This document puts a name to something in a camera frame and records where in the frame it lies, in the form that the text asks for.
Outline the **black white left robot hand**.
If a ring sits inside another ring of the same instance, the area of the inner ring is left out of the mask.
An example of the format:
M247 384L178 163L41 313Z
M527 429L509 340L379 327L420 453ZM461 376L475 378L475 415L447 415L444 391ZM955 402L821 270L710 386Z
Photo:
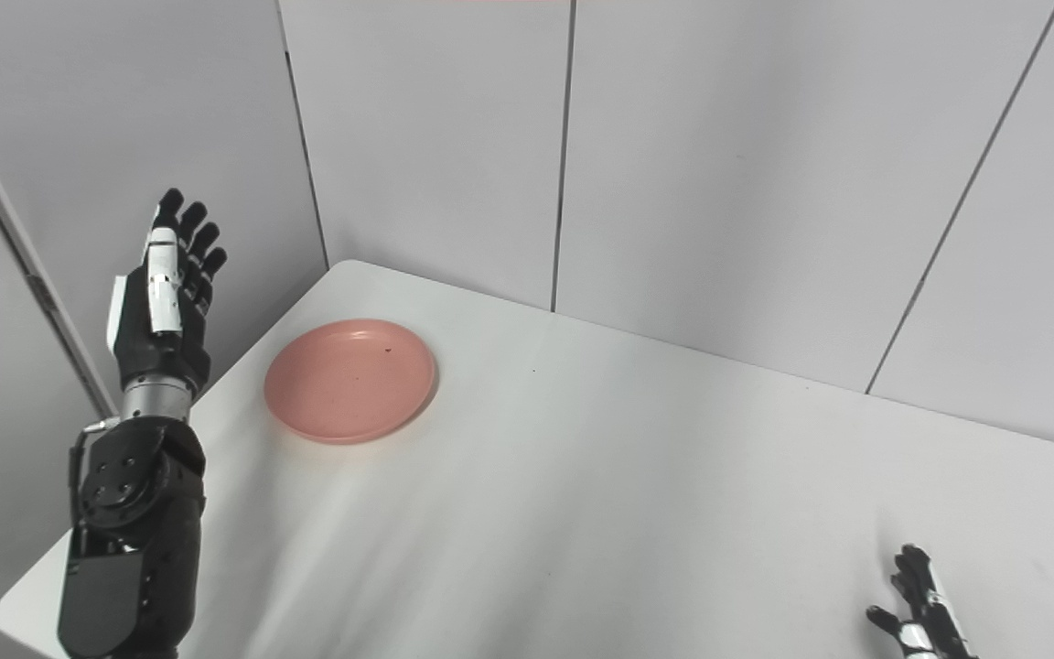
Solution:
M114 279L110 301L106 342L122 388L160 376L184 384L192 399L204 391L214 278L229 260L219 237L204 203L187 203L176 188L160 197L141 263Z

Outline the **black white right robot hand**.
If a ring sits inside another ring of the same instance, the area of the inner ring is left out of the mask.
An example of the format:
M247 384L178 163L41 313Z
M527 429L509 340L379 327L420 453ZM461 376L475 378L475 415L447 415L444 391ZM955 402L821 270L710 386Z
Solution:
M904 544L894 563L897 571L889 580L907 603L910 617L874 605L865 612L870 624L894 638L904 658L975 658L931 556L916 544Z

